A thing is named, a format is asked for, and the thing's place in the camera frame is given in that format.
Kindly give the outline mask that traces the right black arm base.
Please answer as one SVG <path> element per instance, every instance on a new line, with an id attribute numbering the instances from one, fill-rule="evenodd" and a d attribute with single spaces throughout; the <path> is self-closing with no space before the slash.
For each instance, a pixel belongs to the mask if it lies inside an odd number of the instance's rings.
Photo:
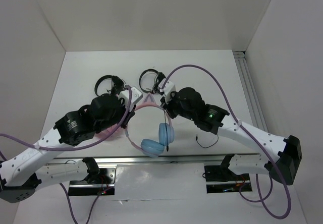
<path id="1" fill-rule="evenodd" d="M 226 155 L 220 165 L 204 166 L 202 177 L 206 180 L 207 194 L 252 191 L 249 174 L 236 175 L 229 170 L 229 161 L 233 156 L 233 154 Z"/>

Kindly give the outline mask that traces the blue pink cat-ear headphones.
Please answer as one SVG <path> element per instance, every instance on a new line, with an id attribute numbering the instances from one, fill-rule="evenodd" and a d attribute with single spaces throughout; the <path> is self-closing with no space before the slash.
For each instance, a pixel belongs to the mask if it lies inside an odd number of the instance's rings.
<path id="1" fill-rule="evenodd" d="M 147 94 L 143 102 L 135 107 L 134 116 L 125 129 L 131 146 L 146 156 L 157 158 L 175 139 L 175 130 L 170 116 Z"/>

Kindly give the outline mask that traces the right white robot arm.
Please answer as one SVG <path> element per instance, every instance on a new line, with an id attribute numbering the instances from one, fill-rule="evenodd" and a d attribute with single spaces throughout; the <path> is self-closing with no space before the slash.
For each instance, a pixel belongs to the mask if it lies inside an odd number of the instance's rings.
<path id="1" fill-rule="evenodd" d="M 193 121 L 202 131 L 232 139 L 260 153 L 255 162 L 244 164 L 239 164 L 241 156 L 226 156 L 220 168 L 224 179 L 230 180 L 240 174 L 264 174 L 279 183 L 293 185 L 302 160 L 301 144 L 297 137 L 276 136 L 235 120 L 227 110 L 205 103 L 200 93 L 190 87 L 178 92 L 164 89 L 161 95 L 161 106 L 172 119 L 184 117 Z"/>

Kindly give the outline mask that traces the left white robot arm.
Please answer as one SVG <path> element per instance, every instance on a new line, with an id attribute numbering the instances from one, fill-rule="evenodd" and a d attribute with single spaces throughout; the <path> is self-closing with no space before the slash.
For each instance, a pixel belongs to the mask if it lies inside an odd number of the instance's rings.
<path id="1" fill-rule="evenodd" d="M 63 152 L 80 150 L 79 144 L 114 126 L 125 125 L 134 114 L 137 93 L 125 90 L 118 96 L 105 94 L 91 104 L 67 113 L 35 144 L 17 156 L 1 162 L 1 199 L 21 202 L 37 190 L 65 181 L 86 181 L 91 184 L 100 176 L 100 168 L 92 157 L 75 163 L 48 166 Z"/>

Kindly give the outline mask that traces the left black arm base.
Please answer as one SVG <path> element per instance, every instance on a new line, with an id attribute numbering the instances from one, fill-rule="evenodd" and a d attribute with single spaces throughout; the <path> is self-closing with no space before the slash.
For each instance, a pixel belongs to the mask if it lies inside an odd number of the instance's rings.
<path id="1" fill-rule="evenodd" d="M 86 181 L 70 181 L 68 186 L 69 196 L 113 196 L 117 166 L 113 164 L 98 164 L 100 173 L 91 183 Z"/>

